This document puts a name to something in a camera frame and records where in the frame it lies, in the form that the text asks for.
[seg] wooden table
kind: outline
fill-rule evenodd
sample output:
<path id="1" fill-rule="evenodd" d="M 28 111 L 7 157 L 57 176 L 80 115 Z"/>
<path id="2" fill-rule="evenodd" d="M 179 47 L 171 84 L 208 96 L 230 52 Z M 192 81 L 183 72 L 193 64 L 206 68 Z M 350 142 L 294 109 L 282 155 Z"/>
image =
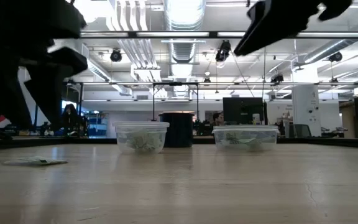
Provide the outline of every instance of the wooden table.
<path id="1" fill-rule="evenodd" d="M 25 156 L 66 159 L 11 167 Z M 121 155 L 116 145 L 0 150 L 0 223 L 358 223 L 358 149 L 214 145 Z"/>

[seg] cable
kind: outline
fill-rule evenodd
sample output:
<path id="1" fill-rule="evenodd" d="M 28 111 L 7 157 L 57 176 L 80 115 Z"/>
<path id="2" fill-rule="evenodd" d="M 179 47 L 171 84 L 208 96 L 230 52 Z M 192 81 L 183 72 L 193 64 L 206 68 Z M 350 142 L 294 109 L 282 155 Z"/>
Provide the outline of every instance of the cable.
<path id="1" fill-rule="evenodd" d="M 211 62 L 212 62 L 212 60 L 210 60 L 210 61 L 209 61 L 209 64 L 208 64 L 208 66 L 206 67 L 206 70 L 205 70 L 205 72 L 204 72 L 204 73 L 208 72 L 208 70 L 209 70 L 209 66 L 211 65 Z"/>
<path id="2" fill-rule="evenodd" d="M 331 62 L 331 79 L 334 79 L 333 62 Z"/>
<path id="3" fill-rule="evenodd" d="M 262 99 L 264 98 L 264 90 L 265 90 L 265 82 L 266 82 L 266 47 L 265 47 L 265 56 L 264 56 L 264 75 L 262 76 L 262 81 L 263 81 L 263 85 L 262 85 Z"/>
<path id="4" fill-rule="evenodd" d="M 219 93 L 218 92 L 218 66 L 215 66 L 215 72 L 216 72 L 216 92 L 215 94 Z"/>
<path id="5" fill-rule="evenodd" d="M 235 63 L 236 63 L 236 65 L 237 65 L 237 68 L 238 68 L 238 69 L 239 69 L 239 71 L 240 71 L 241 77 L 244 79 L 244 82 L 245 82 L 245 83 L 246 83 L 246 85 L 247 85 L 247 88 L 248 88 L 249 92 L 251 93 L 252 97 L 254 97 L 254 98 L 255 98 L 254 94 L 252 93 L 251 88 L 249 88 L 249 85 L 248 85 L 248 83 L 247 83 L 246 78 L 244 78 L 244 76 L 242 75 L 242 72 L 241 72 L 241 69 L 240 69 L 239 64 L 237 63 L 236 57 L 235 57 L 235 56 L 233 56 L 233 58 L 234 58 L 234 62 L 235 62 Z"/>

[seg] plastic container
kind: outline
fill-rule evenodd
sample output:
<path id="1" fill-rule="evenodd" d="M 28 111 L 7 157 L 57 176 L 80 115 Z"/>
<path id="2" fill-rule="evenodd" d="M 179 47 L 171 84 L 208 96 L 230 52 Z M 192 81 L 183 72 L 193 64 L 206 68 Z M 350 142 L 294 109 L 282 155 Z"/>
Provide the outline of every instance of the plastic container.
<path id="1" fill-rule="evenodd" d="M 277 126 L 230 125 L 213 130 L 218 149 L 270 150 L 277 142 Z"/>
<path id="2" fill-rule="evenodd" d="M 162 151 L 169 123 L 115 122 L 117 144 L 123 153 L 157 154 Z"/>

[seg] ceiling beam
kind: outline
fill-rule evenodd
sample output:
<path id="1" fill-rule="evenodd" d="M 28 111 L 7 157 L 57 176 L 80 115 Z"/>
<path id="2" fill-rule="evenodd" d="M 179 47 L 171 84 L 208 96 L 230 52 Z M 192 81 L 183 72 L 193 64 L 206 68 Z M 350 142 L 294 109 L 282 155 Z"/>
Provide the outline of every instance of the ceiling beam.
<path id="1" fill-rule="evenodd" d="M 82 39 L 241 39 L 245 31 L 84 31 Z M 303 31 L 286 39 L 355 39 L 358 31 Z"/>

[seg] ventilation duct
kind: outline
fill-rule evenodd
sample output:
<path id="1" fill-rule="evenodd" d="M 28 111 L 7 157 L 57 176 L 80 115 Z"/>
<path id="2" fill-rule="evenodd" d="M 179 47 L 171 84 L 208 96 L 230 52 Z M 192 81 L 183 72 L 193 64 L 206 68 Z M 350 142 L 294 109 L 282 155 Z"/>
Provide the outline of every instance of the ventilation duct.
<path id="1" fill-rule="evenodd" d="M 102 78 L 106 82 L 118 82 L 113 80 L 107 71 L 105 71 L 102 66 L 98 65 L 95 61 L 90 59 L 90 51 L 80 40 L 55 40 L 56 45 L 53 48 L 48 49 L 49 52 L 54 51 L 56 48 L 60 47 L 69 47 L 78 53 L 84 55 L 88 59 L 88 70 L 93 74 Z M 132 90 L 130 88 L 125 88 L 119 85 L 113 85 L 120 95 L 122 96 L 132 96 Z"/>
<path id="2" fill-rule="evenodd" d="M 350 31 L 358 31 L 358 25 L 353 27 Z M 317 50 L 305 55 L 303 61 L 305 63 L 315 63 L 321 59 L 324 59 L 336 52 L 345 49 L 346 47 L 358 42 L 357 39 L 354 40 L 332 40 L 327 44 L 324 44 L 322 47 Z"/>
<path id="3" fill-rule="evenodd" d="M 168 30 L 200 30 L 205 14 L 205 0 L 164 0 L 165 25 Z M 193 70 L 196 44 L 171 43 L 169 45 L 171 72 L 175 78 L 188 78 Z M 185 96 L 183 87 L 176 86 L 177 96 Z"/>

